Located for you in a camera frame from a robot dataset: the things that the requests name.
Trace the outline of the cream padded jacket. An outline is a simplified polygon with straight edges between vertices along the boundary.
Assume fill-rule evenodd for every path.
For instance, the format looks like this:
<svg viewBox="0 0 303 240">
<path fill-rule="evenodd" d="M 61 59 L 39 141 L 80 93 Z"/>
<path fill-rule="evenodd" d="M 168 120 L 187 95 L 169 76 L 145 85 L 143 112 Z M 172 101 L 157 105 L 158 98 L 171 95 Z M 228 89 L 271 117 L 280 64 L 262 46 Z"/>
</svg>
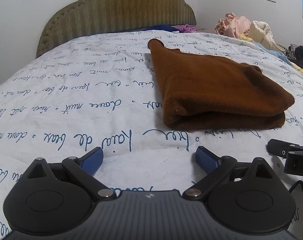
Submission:
<svg viewBox="0 0 303 240">
<path fill-rule="evenodd" d="M 268 50 L 274 50 L 281 53 L 284 53 L 285 50 L 276 44 L 275 40 L 273 39 L 273 33 L 269 24 L 263 21 L 252 21 L 248 37 L 250 37 L 254 42 L 258 42 L 264 48 Z"/>
</svg>

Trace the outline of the white script-print bed sheet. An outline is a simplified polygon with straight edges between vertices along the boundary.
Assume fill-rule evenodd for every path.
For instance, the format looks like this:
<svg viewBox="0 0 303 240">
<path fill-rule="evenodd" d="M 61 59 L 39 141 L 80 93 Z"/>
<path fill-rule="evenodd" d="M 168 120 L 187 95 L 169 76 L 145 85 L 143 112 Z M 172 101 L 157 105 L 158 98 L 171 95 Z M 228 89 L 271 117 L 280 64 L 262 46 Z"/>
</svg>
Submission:
<svg viewBox="0 0 303 240">
<path fill-rule="evenodd" d="M 267 131 L 178 131 L 163 124 L 150 39 L 185 53 L 217 55 L 258 66 L 295 98 L 285 124 Z M 37 157 L 59 163 L 99 146 L 96 178 L 116 192 L 184 191 L 205 176 L 195 150 L 239 161 L 263 157 L 287 187 L 297 176 L 267 142 L 303 144 L 303 74 L 250 42 L 206 33 L 139 31 L 81 37 L 43 54 L 0 85 L 0 239 L 10 232 L 3 202 Z"/>
</svg>

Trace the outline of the light blue cloth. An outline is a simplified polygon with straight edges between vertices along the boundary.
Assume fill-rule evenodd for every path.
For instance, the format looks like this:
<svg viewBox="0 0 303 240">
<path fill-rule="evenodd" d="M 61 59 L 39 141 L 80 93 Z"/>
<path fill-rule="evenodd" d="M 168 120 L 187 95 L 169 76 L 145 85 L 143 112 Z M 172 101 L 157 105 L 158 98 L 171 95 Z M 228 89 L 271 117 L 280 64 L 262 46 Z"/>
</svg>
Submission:
<svg viewBox="0 0 303 240">
<path fill-rule="evenodd" d="M 283 54 L 282 52 L 279 52 L 279 51 L 275 51 L 275 50 L 269 50 L 269 49 L 266 49 L 263 45 L 261 45 L 260 43 L 258 42 L 254 42 L 254 44 L 256 46 L 258 46 L 260 49 L 262 49 L 263 51 L 279 58 L 280 60 L 286 62 L 287 64 L 291 64 L 291 62 L 288 60 L 288 58 L 286 57 L 285 54 Z"/>
</svg>

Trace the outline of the dark blue cloth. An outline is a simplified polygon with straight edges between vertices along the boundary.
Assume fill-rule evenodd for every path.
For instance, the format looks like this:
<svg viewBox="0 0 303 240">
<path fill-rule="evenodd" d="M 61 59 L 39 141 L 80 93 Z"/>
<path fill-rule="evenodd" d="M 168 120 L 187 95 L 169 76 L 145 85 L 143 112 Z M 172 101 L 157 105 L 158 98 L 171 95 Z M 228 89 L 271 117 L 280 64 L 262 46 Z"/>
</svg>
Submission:
<svg viewBox="0 0 303 240">
<path fill-rule="evenodd" d="M 171 25 L 166 25 L 166 24 L 158 24 L 158 25 L 153 25 L 147 28 L 142 29 L 143 31 L 167 31 L 170 33 L 179 33 L 179 29 L 171 26 Z"/>
</svg>

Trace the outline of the yellow cloth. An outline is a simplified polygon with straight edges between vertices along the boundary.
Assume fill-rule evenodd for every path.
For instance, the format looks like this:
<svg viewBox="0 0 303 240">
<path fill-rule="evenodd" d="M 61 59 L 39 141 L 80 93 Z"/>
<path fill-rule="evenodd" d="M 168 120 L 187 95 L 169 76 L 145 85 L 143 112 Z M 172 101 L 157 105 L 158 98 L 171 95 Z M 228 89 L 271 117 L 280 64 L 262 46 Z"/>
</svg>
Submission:
<svg viewBox="0 0 303 240">
<path fill-rule="evenodd" d="M 244 34 L 239 35 L 240 40 L 248 41 L 248 42 L 253 42 L 254 40 Z"/>
</svg>

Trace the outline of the pink crumpled clothes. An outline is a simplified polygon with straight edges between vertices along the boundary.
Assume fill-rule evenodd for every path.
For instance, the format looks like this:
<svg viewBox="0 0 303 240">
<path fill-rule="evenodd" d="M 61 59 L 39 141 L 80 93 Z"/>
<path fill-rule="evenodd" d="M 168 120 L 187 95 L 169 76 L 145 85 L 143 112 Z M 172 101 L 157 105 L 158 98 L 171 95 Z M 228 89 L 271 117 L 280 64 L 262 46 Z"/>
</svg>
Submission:
<svg viewBox="0 0 303 240">
<path fill-rule="evenodd" d="M 241 35 L 247 36 L 252 22 L 245 16 L 236 16 L 234 13 L 227 13 L 216 24 L 214 31 L 216 34 L 232 38 L 239 38 Z"/>
</svg>

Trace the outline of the brown knit sweater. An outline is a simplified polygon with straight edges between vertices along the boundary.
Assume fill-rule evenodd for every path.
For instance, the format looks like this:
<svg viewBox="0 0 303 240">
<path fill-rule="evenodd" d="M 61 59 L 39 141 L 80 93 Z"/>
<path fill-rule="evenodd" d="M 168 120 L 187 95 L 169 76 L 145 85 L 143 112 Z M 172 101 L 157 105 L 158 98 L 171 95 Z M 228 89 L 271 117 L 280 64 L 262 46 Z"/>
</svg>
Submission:
<svg viewBox="0 0 303 240">
<path fill-rule="evenodd" d="M 176 130 L 281 127 L 294 97 L 257 66 L 148 42 L 163 123 Z"/>
</svg>

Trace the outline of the black white patterned cloth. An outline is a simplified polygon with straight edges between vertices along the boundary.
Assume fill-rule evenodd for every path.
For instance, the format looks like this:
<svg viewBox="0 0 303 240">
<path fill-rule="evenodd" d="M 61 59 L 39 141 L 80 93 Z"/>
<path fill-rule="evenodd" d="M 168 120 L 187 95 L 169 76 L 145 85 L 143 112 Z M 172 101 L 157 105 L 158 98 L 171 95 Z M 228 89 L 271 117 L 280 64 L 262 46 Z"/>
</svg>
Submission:
<svg viewBox="0 0 303 240">
<path fill-rule="evenodd" d="M 296 59 L 294 51 L 284 48 L 284 53 L 289 61 L 294 61 Z"/>
</svg>

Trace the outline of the olive green padded headboard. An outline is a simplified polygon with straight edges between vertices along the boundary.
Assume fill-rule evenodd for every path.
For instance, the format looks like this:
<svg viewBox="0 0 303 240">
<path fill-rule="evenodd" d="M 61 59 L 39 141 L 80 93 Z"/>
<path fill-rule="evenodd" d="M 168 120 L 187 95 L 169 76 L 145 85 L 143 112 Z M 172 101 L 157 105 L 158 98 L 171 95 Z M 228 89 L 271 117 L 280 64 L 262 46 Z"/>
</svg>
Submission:
<svg viewBox="0 0 303 240">
<path fill-rule="evenodd" d="M 36 57 L 75 38 L 158 24 L 196 25 L 196 17 L 185 0 L 78 0 L 47 22 Z"/>
</svg>

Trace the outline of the purple cloth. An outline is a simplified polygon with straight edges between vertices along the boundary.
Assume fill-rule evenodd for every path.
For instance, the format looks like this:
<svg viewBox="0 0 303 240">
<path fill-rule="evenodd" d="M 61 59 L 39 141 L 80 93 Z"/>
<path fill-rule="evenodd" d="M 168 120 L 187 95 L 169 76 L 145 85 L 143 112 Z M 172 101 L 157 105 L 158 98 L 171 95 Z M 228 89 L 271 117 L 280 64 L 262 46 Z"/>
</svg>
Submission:
<svg viewBox="0 0 303 240">
<path fill-rule="evenodd" d="M 194 25 L 182 24 L 182 25 L 174 25 L 173 28 L 177 29 L 180 33 L 196 33 L 198 29 Z"/>
</svg>

